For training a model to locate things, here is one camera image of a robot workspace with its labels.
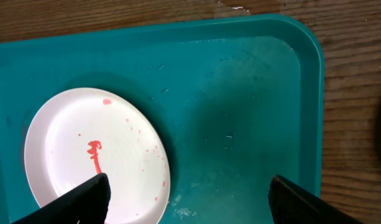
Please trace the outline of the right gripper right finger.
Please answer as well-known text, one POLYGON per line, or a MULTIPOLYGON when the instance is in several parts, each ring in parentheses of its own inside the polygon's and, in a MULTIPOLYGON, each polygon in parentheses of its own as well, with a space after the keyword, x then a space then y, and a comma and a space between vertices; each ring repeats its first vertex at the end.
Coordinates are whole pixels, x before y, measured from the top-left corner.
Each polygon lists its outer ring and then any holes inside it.
POLYGON ((281 175, 272 178, 268 198, 274 224, 361 224, 281 175))

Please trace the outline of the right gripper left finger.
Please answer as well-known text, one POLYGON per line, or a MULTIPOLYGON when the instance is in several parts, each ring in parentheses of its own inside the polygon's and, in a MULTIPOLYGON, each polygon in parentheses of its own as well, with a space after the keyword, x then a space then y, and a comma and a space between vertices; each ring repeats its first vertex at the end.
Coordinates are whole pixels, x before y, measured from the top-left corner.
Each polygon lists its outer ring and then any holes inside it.
POLYGON ((110 199, 107 175, 97 174, 14 224, 104 224, 110 199))

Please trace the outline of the white plate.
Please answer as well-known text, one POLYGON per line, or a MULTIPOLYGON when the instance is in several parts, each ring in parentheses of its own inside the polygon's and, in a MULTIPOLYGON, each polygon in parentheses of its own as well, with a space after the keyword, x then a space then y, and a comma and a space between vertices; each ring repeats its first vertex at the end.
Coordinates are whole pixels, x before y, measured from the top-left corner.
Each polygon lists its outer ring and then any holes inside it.
POLYGON ((27 181, 40 207, 104 173, 107 223, 158 223, 170 193, 165 148, 132 104, 108 91, 74 88, 49 99, 25 139, 27 181))

